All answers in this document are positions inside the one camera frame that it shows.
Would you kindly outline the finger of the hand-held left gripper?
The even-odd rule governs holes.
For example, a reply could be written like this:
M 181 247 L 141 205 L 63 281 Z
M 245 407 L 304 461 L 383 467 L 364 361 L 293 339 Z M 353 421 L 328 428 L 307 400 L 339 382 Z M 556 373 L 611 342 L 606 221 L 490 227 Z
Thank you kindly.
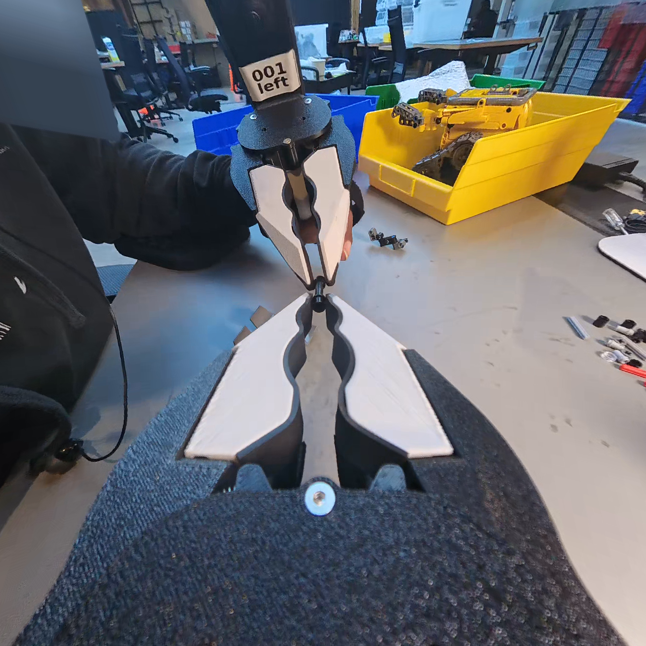
M 252 169 L 249 177 L 259 225 L 296 277 L 306 288 L 313 287 L 310 259 L 296 230 L 297 216 L 284 194 L 285 172 L 274 166 L 260 166 Z
M 343 182 L 335 146 L 314 151 L 303 163 L 311 187 L 311 213 L 317 222 L 317 246 L 327 285 L 335 284 L 350 215 L 350 190 Z

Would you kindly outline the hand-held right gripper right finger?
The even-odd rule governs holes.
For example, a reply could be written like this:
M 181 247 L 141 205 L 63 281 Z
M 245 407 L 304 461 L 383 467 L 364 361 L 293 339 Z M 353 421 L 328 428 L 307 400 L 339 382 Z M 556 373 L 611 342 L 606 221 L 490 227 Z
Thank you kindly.
M 408 359 L 408 350 L 336 295 L 327 296 L 332 362 L 340 377 L 336 465 L 345 489 L 369 489 L 385 468 L 421 487 L 413 462 L 455 450 Z

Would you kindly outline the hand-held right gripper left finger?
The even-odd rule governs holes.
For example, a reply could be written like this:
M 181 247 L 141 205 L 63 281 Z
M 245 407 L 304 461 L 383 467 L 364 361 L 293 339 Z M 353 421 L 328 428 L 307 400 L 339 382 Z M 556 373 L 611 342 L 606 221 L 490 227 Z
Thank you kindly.
M 306 363 L 312 297 L 303 294 L 240 341 L 184 446 L 187 459 L 262 468 L 274 489 L 302 482 L 303 417 L 296 377 Z

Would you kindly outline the silver toy scoop part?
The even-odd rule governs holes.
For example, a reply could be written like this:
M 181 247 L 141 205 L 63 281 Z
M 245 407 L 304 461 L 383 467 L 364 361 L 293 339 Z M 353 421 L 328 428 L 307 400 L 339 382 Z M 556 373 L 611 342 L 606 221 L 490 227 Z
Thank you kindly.
M 263 306 L 258 306 L 254 313 L 250 316 L 250 321 L 252 324 L 252 329 L 248 327 L 243 327 L 239 334 L 233 340 L 234 345 L 238 345 L 248 336 L 250 336 L 256 329 L 264 325 L 268 320 L 274 316 L 269 310 Z

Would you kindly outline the pile of small toy parts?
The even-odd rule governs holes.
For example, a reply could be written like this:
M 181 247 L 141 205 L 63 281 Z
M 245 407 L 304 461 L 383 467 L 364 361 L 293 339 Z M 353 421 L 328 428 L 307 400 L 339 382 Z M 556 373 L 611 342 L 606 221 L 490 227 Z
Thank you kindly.
M 618 373 L 630 376 L 645 388 L 645 327 L 634 319 L 563 316 L 579 340 L 589 343 L 594 355 Z

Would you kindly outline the person's left forearm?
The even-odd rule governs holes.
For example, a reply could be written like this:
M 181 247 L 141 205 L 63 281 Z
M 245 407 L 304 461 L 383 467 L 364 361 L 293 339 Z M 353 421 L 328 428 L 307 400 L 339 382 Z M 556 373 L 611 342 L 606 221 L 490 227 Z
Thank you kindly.
M 11 126 L 80 235 L 175 271 L 207 269 L 249 240 L 257 219 L 230 156 L 184 157 L 119 141 Z

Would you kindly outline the blue plastic bin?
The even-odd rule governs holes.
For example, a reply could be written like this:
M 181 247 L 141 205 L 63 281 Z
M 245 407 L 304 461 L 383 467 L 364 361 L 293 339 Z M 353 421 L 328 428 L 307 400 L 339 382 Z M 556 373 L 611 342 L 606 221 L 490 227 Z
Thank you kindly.
M 364 119 L 368 112 L 376 110 L 376 95 L 317 94 L 329 102 L 333 116 L 342 116 L 350 129 L 359 153 Z M 230 149 L 238 143 L 237 129 L 243 118 L 252 113 L 253 107 L 217 112 L 200 117 L 192 122 L 194 141 L 198 150 L 215 155 L 230 155 Z

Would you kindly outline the black office chair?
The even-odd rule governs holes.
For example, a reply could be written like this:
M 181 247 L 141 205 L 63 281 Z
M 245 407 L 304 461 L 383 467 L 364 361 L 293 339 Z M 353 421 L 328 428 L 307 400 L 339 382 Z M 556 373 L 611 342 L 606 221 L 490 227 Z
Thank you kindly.
M 183 58 L 177 58 L 167 41 L 156 36 L 156 45 L 165 57 L 162 63 L 162 79 L 166 81 L 171 107 L 186 109 L 190 112 L 212 114 L 221 112 L 221 103 L 228 97 L 219 90 L 221 81 L 217 69 L 208 66 L 197 66 L 192 62 L 183 64 Z
M 125 125 L 126 133 L 139 141 L 148 141 L 151 135 L 160 134 L 177 143 L 178 139 L 172 133 L 151 124 L 156 120 L 163 122 L 157 107 L 162 92 L 144 65 L 138 37 L 123 30 L 117 32 L 115 49 L 122 66 L 114 63 L 103 69 L 103 74 L 110 100 Z

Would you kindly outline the black toy tracks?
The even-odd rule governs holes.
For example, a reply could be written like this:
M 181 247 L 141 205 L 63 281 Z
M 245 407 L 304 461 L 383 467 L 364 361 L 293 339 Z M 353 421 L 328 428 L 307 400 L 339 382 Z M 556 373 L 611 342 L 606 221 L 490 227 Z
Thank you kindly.
M 483 133 L 478 131 L 461 134 L 442 149 L 418 161 L 412 171 L 453 186 L 474 145 L 482 137 Z

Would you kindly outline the yellow toy model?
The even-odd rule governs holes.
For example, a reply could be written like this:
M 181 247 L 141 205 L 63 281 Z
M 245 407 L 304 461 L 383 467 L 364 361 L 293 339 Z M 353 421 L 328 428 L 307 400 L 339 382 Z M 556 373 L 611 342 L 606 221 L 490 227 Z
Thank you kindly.
M 459 137 L 476 133 L 477 138 L 525 127 L 537 89 L 531 86 L 492 86 L 451 89 L 425 88 L 416 104 L 398 103 L 392 117 L 399 125 L 420 133 L 440 134 L 438 148 L 445 149 Z

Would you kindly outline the yellow plastic bin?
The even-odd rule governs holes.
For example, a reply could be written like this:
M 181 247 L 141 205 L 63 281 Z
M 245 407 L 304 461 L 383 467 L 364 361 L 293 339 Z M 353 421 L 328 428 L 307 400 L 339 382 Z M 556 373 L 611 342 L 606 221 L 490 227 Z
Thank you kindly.
M 413 172 L 434 152 L 436 131 L 399 125 L 392 110 L 368 112 L 359 170 L 369 184 L 432 219 L 451 225 L 571 181 L 627 98 L 538 92 L 528 124 L 475 143 L 453 185 Z

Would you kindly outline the white printer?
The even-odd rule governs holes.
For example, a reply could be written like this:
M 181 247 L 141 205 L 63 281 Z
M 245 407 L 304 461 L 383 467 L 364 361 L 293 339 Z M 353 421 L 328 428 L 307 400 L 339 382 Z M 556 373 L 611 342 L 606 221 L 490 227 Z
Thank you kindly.
M 462 38 L 471 1 L 414 1 L 414 43 Z

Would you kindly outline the green plastic bin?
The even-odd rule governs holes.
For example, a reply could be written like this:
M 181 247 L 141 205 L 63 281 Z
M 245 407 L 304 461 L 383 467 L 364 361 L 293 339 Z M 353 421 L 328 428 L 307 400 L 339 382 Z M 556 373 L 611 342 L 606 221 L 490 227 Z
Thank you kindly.
M 545 81 L 537 79 L 522 79 L 522 78 L 507 78 L 501 76 L 490 76 L 485 74 L 474 74 L 470 80 L 472 88 L 490 88 L 491 86 L 506 86 L 511 87 L 533 87 L 538 91 L 542 91 L 545 86 Z M 369 86 L 365 90 L 367 96 L 376 97 L 376 110 L 391 109 L 398 104 L 399 92 L 395 84 L 388 85 L 375 85 Z

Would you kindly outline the black power adapter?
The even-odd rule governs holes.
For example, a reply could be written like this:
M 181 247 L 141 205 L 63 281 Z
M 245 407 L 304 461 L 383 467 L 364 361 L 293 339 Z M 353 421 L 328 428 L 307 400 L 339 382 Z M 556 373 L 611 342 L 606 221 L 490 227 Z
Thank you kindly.
M 639 161 L 607 151 L 592 152 L 573 178 L 573 182 L 587 187 L 602 187 L 609 183 L 625 182 L 645 192 L 645 181 L 633 172 Z

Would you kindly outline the white folding stand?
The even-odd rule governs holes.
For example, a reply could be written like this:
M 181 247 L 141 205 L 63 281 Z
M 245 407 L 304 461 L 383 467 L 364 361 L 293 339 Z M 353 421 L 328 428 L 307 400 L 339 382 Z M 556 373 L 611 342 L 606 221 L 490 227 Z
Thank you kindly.
M 645 233 L 602 238 L 598 251 L 628 272 L 645 281 Z

